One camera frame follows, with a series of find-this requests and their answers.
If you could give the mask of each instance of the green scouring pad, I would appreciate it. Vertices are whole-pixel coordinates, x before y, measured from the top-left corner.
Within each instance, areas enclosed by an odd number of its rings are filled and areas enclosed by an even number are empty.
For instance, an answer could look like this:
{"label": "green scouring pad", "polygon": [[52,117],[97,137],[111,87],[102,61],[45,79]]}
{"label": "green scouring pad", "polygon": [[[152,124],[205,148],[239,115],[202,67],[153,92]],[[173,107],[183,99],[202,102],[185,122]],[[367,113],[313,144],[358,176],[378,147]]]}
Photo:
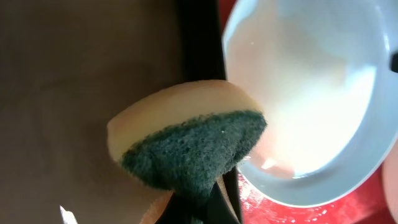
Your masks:
{"label": "green scouring pad", "polygon": [[200,205],[216,178],[249,153],[265,127],[262,113],[252,110],[197,116],[134,143],[119,162],[145,184]]}

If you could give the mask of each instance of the red countertop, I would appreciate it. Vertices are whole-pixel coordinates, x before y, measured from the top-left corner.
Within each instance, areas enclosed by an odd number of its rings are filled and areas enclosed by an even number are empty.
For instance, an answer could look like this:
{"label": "red countertop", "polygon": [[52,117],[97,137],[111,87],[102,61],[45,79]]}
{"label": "red countertop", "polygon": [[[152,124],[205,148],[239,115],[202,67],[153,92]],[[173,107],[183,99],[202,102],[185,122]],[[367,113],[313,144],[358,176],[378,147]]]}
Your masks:
{"label": "red countertop", "polygon": [[[224,27],[235,0],[219,0],[221,25]],[[264,198],[239,177],[245,224],[371,224],[395,223],[387,209],[382,188],[381,169],[347,196],[321,207],[290,208]]]}

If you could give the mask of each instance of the scrub sponge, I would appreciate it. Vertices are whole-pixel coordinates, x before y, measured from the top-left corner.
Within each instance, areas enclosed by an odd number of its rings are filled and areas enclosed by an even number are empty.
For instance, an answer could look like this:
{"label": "scrub sponge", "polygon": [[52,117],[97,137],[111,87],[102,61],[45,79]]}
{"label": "scrub sponge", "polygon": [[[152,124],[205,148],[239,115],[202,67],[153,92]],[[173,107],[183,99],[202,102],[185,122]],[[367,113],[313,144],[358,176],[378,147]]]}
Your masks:
{"label": "scrub sponge", "polygon": [[200,81],[162,90],[117,115],[108,124],[108,146],[145,184],[200,206],[265,127],[260,107],[240,88]]}

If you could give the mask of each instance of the brown background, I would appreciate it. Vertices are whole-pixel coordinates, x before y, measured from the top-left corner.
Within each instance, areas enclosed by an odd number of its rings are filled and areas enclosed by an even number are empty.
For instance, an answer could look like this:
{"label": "brown background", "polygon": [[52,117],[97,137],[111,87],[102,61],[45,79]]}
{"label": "brown background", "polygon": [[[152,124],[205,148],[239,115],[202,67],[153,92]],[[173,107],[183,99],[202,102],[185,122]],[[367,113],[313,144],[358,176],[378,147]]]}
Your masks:
{"label": "brown background", "polygon": [[183,82],[171,0],[0,1],[0,223],[138,223],[158,192],[106,148],[106,123]]}

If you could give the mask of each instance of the dark object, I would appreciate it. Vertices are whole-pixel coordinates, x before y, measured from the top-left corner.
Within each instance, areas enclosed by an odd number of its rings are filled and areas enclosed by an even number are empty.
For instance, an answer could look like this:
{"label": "dark object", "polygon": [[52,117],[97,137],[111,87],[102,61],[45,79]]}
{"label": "dark object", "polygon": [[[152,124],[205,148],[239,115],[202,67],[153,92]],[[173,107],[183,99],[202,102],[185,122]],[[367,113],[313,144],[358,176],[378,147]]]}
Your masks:
{"label": "dark object", "polygon": [[189,81],[225,80],[218,1],[175,0]]}
{"label": "dark object", "polygon": [[192,220],[190,217],[198,217],[200,220],[203,220],[203,224],[241,223],[235,219],[230,212],[218,184],[214,184],[211,197],[207,203],[198,208],[190,204],[186,199],[173,194],[167,208],[156,224],[188,224],[200,222],[195,219]]}
{"label": "dark object", "polygon": [[391,57],[391,71],[398,73],[398,52]]}

